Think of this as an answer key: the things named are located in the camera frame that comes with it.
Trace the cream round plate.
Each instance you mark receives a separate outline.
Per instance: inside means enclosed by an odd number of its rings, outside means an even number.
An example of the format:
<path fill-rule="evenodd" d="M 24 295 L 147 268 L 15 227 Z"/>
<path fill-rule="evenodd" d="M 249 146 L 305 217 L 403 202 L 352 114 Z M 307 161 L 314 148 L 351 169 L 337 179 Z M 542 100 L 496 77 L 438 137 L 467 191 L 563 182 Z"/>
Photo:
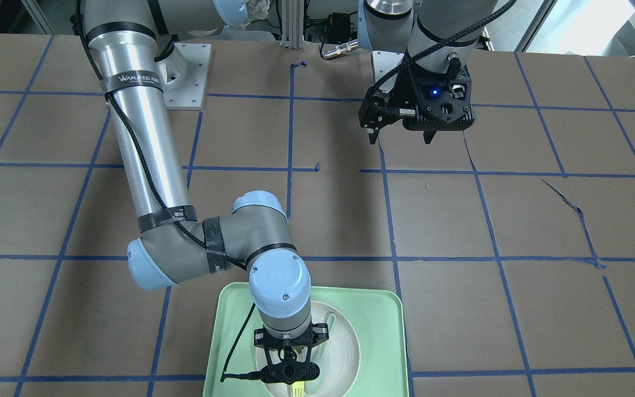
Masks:
<path fill-rule="evenodd" d="M 332 305 L 320 300 L 311 302 L 314 324 L 324 323 L 327 312 L 335 312 L 336 315 L 325 354 L 327 379 L 317 394 L 307 395 L 305 392 L 304 396 L 343 396 L 353 387 L 359 372 L 360 347 L 352 324 Z"/>

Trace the pale green plastic spoon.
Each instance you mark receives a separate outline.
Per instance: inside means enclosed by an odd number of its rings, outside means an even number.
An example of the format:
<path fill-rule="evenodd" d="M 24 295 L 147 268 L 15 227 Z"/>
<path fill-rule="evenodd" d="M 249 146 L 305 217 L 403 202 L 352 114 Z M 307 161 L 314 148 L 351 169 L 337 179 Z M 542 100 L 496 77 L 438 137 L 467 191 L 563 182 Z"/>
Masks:
<path fill-rule="evenodd" d="M 328 334 L 332 337 L 332 328 L 333 322 L 335 322 L 336 315 L 335 312 L 327 312 L 324 316 L 324 322 L 327 324 Z M 317 379 L 313 381 L 307 381 L 305 384 L 305 392 L 307 395 L 315 395 L 319 392 L 320 388 L 323 386 L 324 382 L 327 379 L 327 364 L 325 359 L 325 354 L 327 351 L 327 341 L 318 345 L 314 349 L 312 349 L 311 353 L 311 362 L 317 364 L 320 368 L 320 374 Z"/>

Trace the green plastic tray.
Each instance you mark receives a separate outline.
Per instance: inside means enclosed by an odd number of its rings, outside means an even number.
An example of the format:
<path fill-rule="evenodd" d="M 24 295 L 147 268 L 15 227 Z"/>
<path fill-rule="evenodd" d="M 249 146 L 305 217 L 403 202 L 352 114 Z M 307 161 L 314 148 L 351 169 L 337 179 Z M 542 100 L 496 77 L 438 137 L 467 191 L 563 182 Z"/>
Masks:
<path fill-rule="evenodd" d="M 398 296 L 375 289 L 314 286 L 313 300 L 338 309 L 356 332 L 359 372 L 355 384 L 343 396 L 408 396 L 403 308 Z M 289 395 L 289 386 L 282 383 L 220 380 L 227 354 L 232 355 L 229 373 L 257 371 L 267 364 L 264 352 L 254 346 L 254 331 L 262 326 L 260 316 L 254 313 L 246 319 L 251 305 L 247 282 L 233 282 L 220 292 L 204 396 Z"/>

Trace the yellow plastic fork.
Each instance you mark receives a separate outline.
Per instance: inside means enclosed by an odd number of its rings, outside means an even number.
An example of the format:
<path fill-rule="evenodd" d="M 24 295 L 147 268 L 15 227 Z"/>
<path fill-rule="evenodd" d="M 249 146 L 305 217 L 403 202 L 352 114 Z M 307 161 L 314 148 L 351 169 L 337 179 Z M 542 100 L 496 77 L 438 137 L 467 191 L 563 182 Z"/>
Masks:
<path fill-rule="evenodd" d="M 290 385 L 289 395 L 291 397 L 302 397 L 305 394 L 305 382 L 295 382 Z"/>

